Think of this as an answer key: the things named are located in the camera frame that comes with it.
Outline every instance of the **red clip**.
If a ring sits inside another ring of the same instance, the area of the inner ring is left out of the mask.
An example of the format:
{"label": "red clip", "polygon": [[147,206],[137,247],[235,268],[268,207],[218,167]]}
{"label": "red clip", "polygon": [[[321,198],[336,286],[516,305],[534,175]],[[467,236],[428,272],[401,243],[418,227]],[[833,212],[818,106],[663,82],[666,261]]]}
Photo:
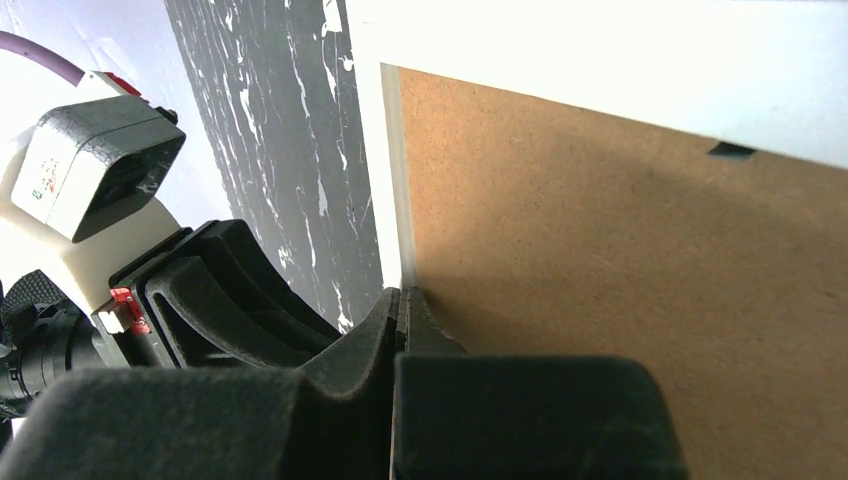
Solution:
{"label": "red clip", "polygon": [[119,87],[123,88],[125,92],[129,93],[130,95],[135,95],[136,97],[141,96],[141,92],[136,90],[135,87],[130,85],[129,82],[127,82],[123,78],[115,75],[112,72],[104,72],[104,73],[106,74],[107,77],[111,78],[113,82],[117,83]]}
{"label": "red clip", "polygon": [[131,327],[132,332],[142,335],[149,334],[150,325],[148,325],[147,321],[144,319],[144,313],[142,313],[141,307],[138,306],[138,302],[136,302],[133,298],[130,289],[126,287],[117,287],[110,289],[109,293],[112,295],[112,299],[115,300],[115,303],[130,307],[130,311],[135,319],[133,326]]}

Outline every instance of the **marble wall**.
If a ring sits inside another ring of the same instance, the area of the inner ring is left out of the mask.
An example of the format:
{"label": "marble wall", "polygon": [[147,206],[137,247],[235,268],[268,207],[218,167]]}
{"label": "marble wall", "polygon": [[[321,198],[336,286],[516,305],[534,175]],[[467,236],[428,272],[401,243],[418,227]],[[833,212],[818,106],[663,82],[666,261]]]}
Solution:
{"label": "marble wall", "polygon": [[234,215],[348,331],[382,278],[344,4],[165,5]]}

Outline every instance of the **white panel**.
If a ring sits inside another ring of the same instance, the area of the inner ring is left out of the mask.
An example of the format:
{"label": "white panel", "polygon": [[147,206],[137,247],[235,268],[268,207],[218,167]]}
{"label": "white panel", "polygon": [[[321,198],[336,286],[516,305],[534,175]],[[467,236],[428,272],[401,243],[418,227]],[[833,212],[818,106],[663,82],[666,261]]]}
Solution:
{"label": "white panel", "polygon": [[845,2],[360,0],[348,8],[370,31],[362,45],[374,51],[365,54],[385,63],[848,167]]}
{"label": "white panel", "polygon": [[362,133],[383,286],[400,288],[415,283],[415,244],[407,193],[406,153],[397,67],[380,63],[362,12],[348,6]]}

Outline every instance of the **brown cardboard backing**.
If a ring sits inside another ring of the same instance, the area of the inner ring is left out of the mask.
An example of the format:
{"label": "brown cardboard backing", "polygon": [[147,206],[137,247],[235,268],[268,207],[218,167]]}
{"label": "brown cardboard backing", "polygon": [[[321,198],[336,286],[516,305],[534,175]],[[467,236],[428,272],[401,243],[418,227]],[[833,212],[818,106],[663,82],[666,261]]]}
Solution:
{"label": "brown cardboard backing", "polygon": [[848,475],[848,172],[401,78],[418,279],[467,348],[642,362],[694,478]]}

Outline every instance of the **white frame edge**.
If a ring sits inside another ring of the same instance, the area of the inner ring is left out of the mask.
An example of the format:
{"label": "white frame edge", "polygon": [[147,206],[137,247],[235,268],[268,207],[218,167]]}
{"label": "white frame edge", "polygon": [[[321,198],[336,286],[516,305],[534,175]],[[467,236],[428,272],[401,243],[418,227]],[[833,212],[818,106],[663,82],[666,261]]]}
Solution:
{"label": "white frame edge", "polygon": [[416,280],[400,77],[397,67],[380,61],[369,26],[354,5],[361,4],[348,6],[350,36],[383,287],[403,288]]}

